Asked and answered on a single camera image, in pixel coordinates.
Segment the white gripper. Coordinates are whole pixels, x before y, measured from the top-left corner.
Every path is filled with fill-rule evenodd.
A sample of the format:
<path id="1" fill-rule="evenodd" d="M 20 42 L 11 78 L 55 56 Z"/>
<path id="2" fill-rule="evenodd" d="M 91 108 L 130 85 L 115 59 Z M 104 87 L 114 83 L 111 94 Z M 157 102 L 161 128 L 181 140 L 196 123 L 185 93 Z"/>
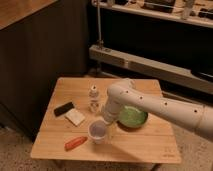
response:
<path id="1" fill-rule="evenodd" d="M 104 121 L 108 124 L 111 124 L 116 121 L 118 119 L 120 110 L 121 106 L 119 104 L 107 101 L 101 109 Z"/>

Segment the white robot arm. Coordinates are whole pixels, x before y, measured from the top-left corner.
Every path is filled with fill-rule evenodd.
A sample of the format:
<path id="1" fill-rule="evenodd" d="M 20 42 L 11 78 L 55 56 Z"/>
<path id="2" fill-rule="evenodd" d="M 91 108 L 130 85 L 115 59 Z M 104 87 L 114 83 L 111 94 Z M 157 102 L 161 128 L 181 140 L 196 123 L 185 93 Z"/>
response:
<path id="1" fill-rule="evenodd" d="M 142 93 L 132 79 L 116 81 L 107 88 L 104 120 L 108 124 L 117 120 L 124 106 L 154 114 L 213 142 L 213 107 Z"/>

